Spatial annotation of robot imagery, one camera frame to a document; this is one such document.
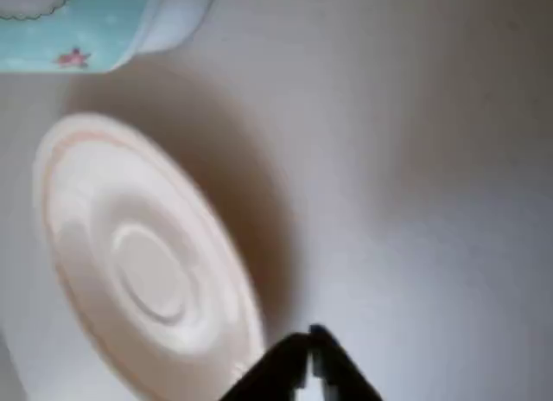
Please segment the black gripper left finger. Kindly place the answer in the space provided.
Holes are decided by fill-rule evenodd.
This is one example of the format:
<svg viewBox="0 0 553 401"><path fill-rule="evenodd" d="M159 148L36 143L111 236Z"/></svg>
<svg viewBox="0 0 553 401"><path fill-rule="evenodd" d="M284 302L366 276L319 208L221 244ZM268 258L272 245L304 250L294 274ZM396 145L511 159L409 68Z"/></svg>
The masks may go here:
<svg viewBox="0 0 553 401"><path fill-rule="evenodd" d="M224 400L293 400L305 381L308 350L306 333L287 335L246 372Z"/></svg>

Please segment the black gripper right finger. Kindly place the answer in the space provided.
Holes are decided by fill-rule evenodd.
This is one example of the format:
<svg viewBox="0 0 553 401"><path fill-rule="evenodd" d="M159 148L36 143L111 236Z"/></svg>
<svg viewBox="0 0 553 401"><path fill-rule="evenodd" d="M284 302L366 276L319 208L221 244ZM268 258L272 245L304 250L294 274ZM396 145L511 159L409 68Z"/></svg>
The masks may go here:
<svg viewBox="0 0 553 401"><path fill-rule="evenodd" d="M313 374L322 381L324 400L383 401L326 327L311 325L308 335Z"/></svg>

